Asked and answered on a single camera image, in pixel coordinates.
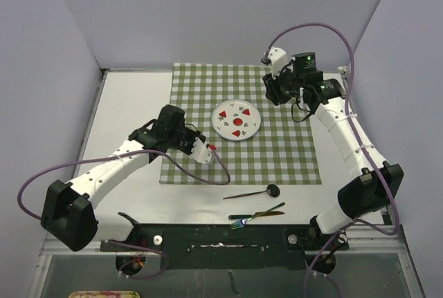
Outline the white plate with strawberries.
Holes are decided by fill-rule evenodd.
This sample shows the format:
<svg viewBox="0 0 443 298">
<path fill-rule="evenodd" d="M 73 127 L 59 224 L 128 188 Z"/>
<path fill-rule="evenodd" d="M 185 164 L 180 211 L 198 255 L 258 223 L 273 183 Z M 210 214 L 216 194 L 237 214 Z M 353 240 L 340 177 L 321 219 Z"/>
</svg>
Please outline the white plate with strawberries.
<svg viewBox="0 0 443 298">
<path fill-rule="evenodd" d="M 219 137 L 240 142 L 252 138 L 259 131 L 262 117 L 250 102 L 226 100 L 213 110 L 211 124 Z"/>
</svg>

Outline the green white checkered tablecloth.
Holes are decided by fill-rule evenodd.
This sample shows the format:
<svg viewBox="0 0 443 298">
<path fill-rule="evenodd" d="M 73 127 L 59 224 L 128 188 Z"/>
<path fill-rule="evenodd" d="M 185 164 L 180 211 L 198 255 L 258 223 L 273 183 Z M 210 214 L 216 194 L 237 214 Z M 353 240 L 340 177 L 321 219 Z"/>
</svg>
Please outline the green white checkered tablecloth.
<svg viewBox="0 0 443 298">
<path fill-rule="evenodd" d="M 274 106 L 262 78 L 269 68 L 176 63 L 170 104 L 186 112 L 186 125 L 203 133 L 226 165 L 199 164 L 180 151 L 170 155 L 198 177 L 234 185 L 321 183 L 307 113 Z"/>
</svg>

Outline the black spoon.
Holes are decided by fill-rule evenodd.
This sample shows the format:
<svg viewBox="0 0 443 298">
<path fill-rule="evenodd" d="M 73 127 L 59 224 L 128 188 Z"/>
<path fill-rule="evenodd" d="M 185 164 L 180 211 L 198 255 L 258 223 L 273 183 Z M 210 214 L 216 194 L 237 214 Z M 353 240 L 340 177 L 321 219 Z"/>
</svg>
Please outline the black spoon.
<svg viewBox="0 0 443 298">
<path fill-rule="evenodd" d="M 254 196 L 254 195 L 258 195 L 258 194 L 267 194 L 268 196 L 270 196 L 272 198 L 277 198 L 281 194 L 281 191 L 277 185 L 269 184 L 269 185 L 267 185 L 266 189 L 263 191 L 249 192 L 249 193 L 244 193 L 244 194 L 227 196 L 227 197 L 224 197 L 224 200 L 230 200 L 230 199 L 234 199 L 234 198 L 242 198 L 242 197 L 247 197 L 247 196 Z"/>
</svg>

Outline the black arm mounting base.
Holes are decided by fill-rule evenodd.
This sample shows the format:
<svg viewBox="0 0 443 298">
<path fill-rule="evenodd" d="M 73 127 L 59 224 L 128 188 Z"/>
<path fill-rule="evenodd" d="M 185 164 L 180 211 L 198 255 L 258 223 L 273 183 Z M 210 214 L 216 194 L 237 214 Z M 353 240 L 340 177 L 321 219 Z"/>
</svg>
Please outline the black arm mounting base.
<svg viewBox="0 0 443 298">
<path fill-rule="evenodd" d="M 149 254 L 160 257 L 165 270 L 303 270 L 316 265 L 330 272 L 334 253 L 347 250 L 344 232 L 331 241 L 309 225 L 138 225 L 123 242 L 102 241 L 100 251 L 115 252 L 116 267 L 125 274 L 140 273 Z"/>
</svg>

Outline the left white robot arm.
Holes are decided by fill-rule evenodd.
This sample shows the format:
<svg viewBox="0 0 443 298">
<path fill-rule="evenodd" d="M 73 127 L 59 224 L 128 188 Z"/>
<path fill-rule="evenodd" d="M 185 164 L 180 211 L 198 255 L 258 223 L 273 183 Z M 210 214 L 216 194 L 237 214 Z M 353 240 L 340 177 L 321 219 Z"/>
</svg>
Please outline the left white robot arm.
<svg viewBox="0 0 443 298">
<path fill-rule="evenodd" d="M 141 233 L 134 219 L 123 213 L 99 217 L 95 210 L 132 173 L 165 156 L 168 150 L 179 150 L 201 164 L 213 160 L 203 133 L 186 125 L 184 110 L 168 104 L 158 118 L 131 132 L 97 166 L 66 183 L 52 183 L 46 193 L 41 226 L 74 252 L 92 241 L 106 240 L 115 240 L 125 250 L 137 248 Z"/>
</svg>

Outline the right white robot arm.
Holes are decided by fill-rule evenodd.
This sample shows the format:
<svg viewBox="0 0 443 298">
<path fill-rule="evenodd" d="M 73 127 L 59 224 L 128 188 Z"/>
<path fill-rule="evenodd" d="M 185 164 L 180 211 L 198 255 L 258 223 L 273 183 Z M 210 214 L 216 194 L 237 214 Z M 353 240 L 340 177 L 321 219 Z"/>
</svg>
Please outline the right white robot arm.
<svg viewBox="0 0 443 298">
<path fill-rule="evenodd" d="M 345 89 L 338 80 L 323 77 L 313 52 L 288 58 L 283 49 L 273 47 L 263 62 L 271 67 L 263 78 L 266 98 L 276 106 L 292 98 L 298 106 L 305 106 L 327 129 L 349 171 L 350 182 L 338 191 L 333 205 L 311 220 L 309 242 L 323 249 L 342 227 L 388 206 L 404 172 L 370 142 L 356 114 L 345 105 Z"/>
</svg>

